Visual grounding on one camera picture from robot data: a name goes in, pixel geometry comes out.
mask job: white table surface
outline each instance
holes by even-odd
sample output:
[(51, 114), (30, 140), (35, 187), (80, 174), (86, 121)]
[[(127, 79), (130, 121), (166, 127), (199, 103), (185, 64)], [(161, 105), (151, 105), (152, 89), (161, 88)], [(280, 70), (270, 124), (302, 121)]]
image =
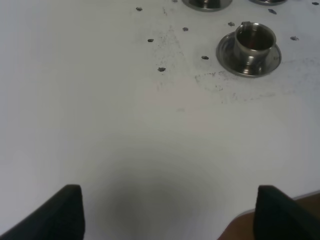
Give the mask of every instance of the white table surface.
[[(178, 1), (0, 1), (0, 233), (66, 184), (86, 240), (214, 240), (259, 185), (320, 189), (320, 6)], [(275, 32), (270, 75), (219, 65), (243, 21)]]

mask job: brown wooden surface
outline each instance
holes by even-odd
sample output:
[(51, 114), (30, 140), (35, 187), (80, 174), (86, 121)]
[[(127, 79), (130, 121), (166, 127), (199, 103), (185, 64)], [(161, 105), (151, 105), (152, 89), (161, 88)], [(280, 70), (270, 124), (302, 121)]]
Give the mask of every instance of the brown wooden surface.
[[(320, 219), (320, 193), (296, 200), (312, 215)], [(224, 230), (218, 240), (254, 240), (254, 212), (235, 218)]]

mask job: metal rim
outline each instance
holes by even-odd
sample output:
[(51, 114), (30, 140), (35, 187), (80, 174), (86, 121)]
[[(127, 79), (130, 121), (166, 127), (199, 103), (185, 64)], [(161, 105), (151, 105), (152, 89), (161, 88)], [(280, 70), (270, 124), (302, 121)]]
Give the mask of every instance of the metal rim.
[(281, 55), (281, 51), (278, 47), (278, 45), (275, 45), (274, 46), (274, 49), (276, 50), (276, 52), (278, 53), (278, 58), (277, 60), (274, 60), (274, 61), (278, 61), (278, 63), (275, 65), (275, 67), (263, 74), (258, 74), (258, 75), (252, 75), (252, 74), (244, 74), (242, 72), (238, 72), (236, 71), (235, 69), (231, 68), (227, 63), (226, 61), (223, 60), (221, 54), (220, 54), (220, 49), (221, 47), (223, 46), (223, 44), (226, 42), (226, 41), (230, 41), (230, 39), (234, 39), (235, 38), (235, 32), (231, 32), (229, 34), (227, 34), (226, 36), (224, 36), (221, 41), (219, 42), (218, 46), (216, 47), (216, 51), (215, 51), (215, 55), (216, 55), (216, 58), (218, 60), (218, 62), (220, 63), (220, 65), (226, 69), (228, 72), (234, 74), (234, 75), (237, 75), (237, 76), (240, 76), (240, 77), (244, 77), (244, 78), (260, 78), (260, 77), (263, 77), (263, 76), (266, 76), (270, 73), (272, 73), (277, 67), (279, 67), (280, 63), (281, 63), (281, 60), (282, 60), (282, 55)]
[(212, 13), (212, 12), (217, 12), (220, 11), (222, 9), (225, 9), (226, 7), (228, 7), (233, 0), (226, 0), (225, 1), (225, 5), (223, 5), (222, 7), (217, 7), (217, 8), (203, 8), (199, 5), (199, 3), (196, 0), (182, 0), (182, 2), (188, 6), (189, 8), (192, 8), (194, 10), (200, 11), (200, 12), (206, 12), (206, 13)]
[(281, 0), (278, 2), (269, 2), (268, 0), (250, 0), (251, 2), (255, 4), (260, 4), (264, 6), (276, 6), (285, 3), (287, 0)]

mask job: stainless steel cup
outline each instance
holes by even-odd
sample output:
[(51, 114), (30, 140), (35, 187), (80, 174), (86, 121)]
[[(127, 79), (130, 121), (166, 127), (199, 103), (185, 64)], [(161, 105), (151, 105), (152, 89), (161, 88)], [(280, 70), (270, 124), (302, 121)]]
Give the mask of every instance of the stainless steel cup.
[(233, 52), (242, 65), (261, 63), (276, 45), (276, 35), (265, 25), (243, 22), (235, 30)]

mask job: metal saucer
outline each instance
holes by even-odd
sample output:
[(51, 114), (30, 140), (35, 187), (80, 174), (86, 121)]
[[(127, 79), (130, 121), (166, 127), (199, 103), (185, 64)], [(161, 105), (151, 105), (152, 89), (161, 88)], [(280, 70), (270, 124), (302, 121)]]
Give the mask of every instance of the metal saucer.
[(216, 12), (228, 7), (232, 0), (182, 0), (188, 7), (201, 12)]
[(219, 63), (229, 72), (245, 77), (258, 78), (271, 73), (281, 63), (281, 52), (277, 45), (271, 48), (269, 54), (260, 64), (244, 65), (234, 55), (235, 32), (224, 36), (216, 48)]
[(250, 0), (256, 4), (265, 5), (265, 6), (275, 6), (279, 4), (283, 4), (287, 0)]

